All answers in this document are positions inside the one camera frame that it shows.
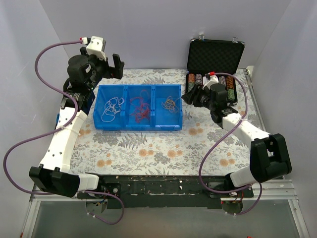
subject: stack of poker chips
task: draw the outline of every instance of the stack of poker chips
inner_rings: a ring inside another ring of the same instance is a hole
[[[228,93],[228,101],[234,102],[234,86],[233,86],[233,78],[231,76],[227,76],[226,78],[226,85],[227,85],[227,93]]]
[[[203,77],[200,73],[195,76],[195,84],[203,85]]]
[[[192,90],[194,85],[195,85],[195,75],[193,73],[191,73],[188,76],[188,91]]]
[[[224,85],[224,86],[226,86],[226,77],[225,77],[225,76],[221,76],[221,77],[219,78],[219,83],[222,84],[222,85]]]

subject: cable clip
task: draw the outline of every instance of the cable clip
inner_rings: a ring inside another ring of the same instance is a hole
[[[59,128],[61,128],[62,130],[63,130],[63,129],[71,130],[71,131],[74,132],[75,134],[81,135],[81,134],[80,134],[79,132],[77,132],[76,130],[71,129],[71,128],[68,128],[68,127],[63,126],[63,125],[56,127],[56,129],[59,129]]]

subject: white plastic bracket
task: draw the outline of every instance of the white plastic bracket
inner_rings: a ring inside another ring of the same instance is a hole
[[[59,119],[56,127],[63,126],[73,116],[74,108],[64,108],[59,111]],[[68,173],[70,168],[70,158],[75,146],[79,130],[86,120],[87,115],[79,111],[75,119],[67,128],[56,132],[53,135],[51,144],[41,160],[40,164],[44,169],[54,170],[60,168],[61,172]]]

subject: poker chip case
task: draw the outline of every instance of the poker chip case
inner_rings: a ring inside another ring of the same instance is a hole
[[[186,92],[193,87],[193,83],[202,85],[202,77],[206,73],[224,72],[234,74],[238,68],[244,47],[245,43],[238,41],[192,39],[187,60]],[[237,89],[234,79],[232,93],[234,93],[234,97],[232,94],[230,102],[235,104],[237,103]]]

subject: table surface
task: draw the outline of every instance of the table surface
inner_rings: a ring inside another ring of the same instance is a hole
[[[261,128],[260,117],[242,69],[235,76],[247,91],[246,119]],[[181,84],[185,91],[186,70],[128,69],[121,80],[103,79],[102,84]],[[237,84],[240,114],[245,98]],[[103,175],[198,175],[203,156],[226,131],[213,123],[209,110],[183,102],[181,131],[103,131],[94,127],[93,108],[83,124],[70,161],[71,173]],[[203,175],[223,176],[249,165],[250,152],[235,136],[229,136],[206,160]]]

